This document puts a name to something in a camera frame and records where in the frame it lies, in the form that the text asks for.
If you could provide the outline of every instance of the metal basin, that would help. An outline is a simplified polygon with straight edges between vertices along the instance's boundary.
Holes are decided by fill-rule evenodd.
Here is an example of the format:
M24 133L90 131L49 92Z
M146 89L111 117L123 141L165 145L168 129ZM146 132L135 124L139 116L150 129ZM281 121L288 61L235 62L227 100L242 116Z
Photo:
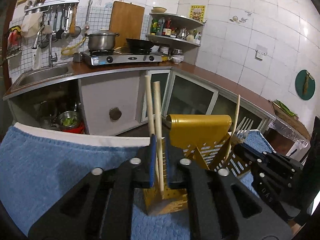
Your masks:
M24 87L30 84L60 78L73 73L72 66L68 63L56 65L52 68L42 68L23 73L17 80L15 87Z

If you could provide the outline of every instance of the yellow poster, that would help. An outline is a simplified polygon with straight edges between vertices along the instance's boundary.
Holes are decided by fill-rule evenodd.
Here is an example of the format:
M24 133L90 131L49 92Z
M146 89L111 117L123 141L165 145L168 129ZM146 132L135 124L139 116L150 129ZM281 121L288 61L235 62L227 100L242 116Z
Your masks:
M191 5L189 18L203 22L205 5Z

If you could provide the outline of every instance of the stove knob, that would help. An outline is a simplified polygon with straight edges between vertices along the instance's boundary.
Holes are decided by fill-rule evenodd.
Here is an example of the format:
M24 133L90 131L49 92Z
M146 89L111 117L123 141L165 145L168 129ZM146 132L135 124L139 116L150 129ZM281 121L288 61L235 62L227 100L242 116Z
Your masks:
M113 62L113 58L112 57L107 57L107 61L109 62L109 63L112 63Z

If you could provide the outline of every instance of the countertop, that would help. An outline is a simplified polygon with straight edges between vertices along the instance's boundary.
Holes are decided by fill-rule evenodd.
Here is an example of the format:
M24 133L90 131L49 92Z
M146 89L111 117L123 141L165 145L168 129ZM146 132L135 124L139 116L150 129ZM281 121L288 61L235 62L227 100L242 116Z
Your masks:
M72 79L78 79L88 76L101 75L114 72L126 72L126 71L139 71L139 70L160 70L160 69L177 69L185 71L189 74L195 75L198 78L204 79L210 83L213 83L219 87L224 88L236 95L241 95L242 98L249 101L253 105L256 105L258 108L261 108L265 112L269 113L271 116L275 116L272 104L265 98L259 96L258 94L252 92L251 90L227 79L222 76L219 76L213 72L199 68L197 66L181 62L179 64L174 64L170 61L160 62L160 63L136 63L136 64L121 64L115 66L106 66L99 68L89 68L84 62L74 63L71 62L73 68L73 74L60 77L57 79L52 79L46 82L38 82L36 84L31 84L28 86L21 87L16 90L10 89L4 94L3 100L10 99L16 95L25 93L37 89L39 87L48 86L54 83L64 82Z

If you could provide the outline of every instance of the shelf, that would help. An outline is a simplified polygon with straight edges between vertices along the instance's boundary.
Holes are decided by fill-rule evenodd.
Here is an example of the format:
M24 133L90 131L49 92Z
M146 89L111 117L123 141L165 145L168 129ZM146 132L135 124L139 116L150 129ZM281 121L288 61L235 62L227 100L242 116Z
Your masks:
M179 46L192 46L192 47L199 47L200 44L197 43L193 43L190 41L184 41L181 39L177 39L177 38L171 38L171 37L167 37L167 36L160 36L160 35L151 35L151 34L147 34L146 35L149 41L153 41L154 43L163 43L163 44L168 44L168 45L175 45L175 47L179 47Z
M172 22L174 23L174 27L187 28L188 31L204 25L204 23L202 23L202 22L199 22L197 20L182 16L182 15L177 15L177 14L150 13L150 15L157 20L159 20L162 17L164 17L165 20L170 18L172 20Z
M35 6L33 8L25 9L24 12L28 12L30 10L35 10L37 8L47 7L47 6L54 6L59 4L70 4L70 3L79 3L80 0L46 0L43 5Z

